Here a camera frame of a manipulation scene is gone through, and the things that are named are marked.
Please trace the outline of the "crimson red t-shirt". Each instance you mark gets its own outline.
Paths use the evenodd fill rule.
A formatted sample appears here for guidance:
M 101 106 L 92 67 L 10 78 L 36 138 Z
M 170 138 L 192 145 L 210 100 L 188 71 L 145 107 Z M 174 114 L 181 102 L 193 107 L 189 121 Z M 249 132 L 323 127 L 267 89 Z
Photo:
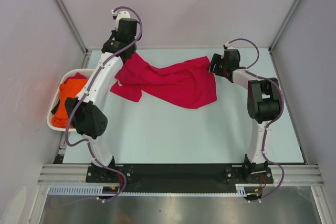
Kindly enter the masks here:
M 203 56 L 157 68 L 134 53 L 115 75 L 117 81 L 110 92 L 132 102 L 139 102 L 146 92 L 182 108 L 198 109 L 217 100 L 209 64 L 208 57 Z

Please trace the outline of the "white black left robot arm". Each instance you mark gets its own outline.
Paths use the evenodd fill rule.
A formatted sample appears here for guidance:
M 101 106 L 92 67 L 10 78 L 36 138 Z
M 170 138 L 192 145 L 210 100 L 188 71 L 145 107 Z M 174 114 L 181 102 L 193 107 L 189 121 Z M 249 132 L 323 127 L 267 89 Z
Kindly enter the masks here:
M 141 21 L 118 19 L 116 28 L 102 46 L 100 60 L 89 80 L 74 98 L 65 101 L 69 117 L 65 130 L 66 144 L 75 147 L 86 143 L 92 163 L 99 166 L 97 174 L 105 182 L 115 178 L 116 169 L 110 165 L 113 155 L 107 141 L 102 138 L 108 126 L 102 106 L 116 74 L 136 51 L 136 42 L 141 36 Z

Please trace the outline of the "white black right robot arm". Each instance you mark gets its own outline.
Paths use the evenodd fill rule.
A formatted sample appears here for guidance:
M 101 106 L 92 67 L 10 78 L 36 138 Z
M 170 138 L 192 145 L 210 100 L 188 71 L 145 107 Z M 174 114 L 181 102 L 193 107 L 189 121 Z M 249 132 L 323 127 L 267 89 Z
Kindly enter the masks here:
M 283 93 L 276 78 L 264 78 L 240 66 L 240 52 L 225 49 L 223 55 L 213 54 L 208 72 L 224 77 L 247 91 L 247 112 L 253 129 L 247 154 L 241 167 L 230 167 L 226 177 L 256 183 L 270 173 L 267 147 L 271 126 L 282 116 Z

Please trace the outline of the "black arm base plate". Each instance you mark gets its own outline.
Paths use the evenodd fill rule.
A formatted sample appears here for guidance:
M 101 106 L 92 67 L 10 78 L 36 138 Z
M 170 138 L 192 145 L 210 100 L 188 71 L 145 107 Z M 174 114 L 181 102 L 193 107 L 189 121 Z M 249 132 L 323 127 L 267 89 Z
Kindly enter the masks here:
M 120 171 L 126 177 L 126 193 L 212 194 L 232 193 L 237 184 L 253 187 L 262 182 L 273 185 L 271 169 L 248 174 L 241 164 L 112 164 L 112 170 L 90 164 L 86 182 L 119 182 Z

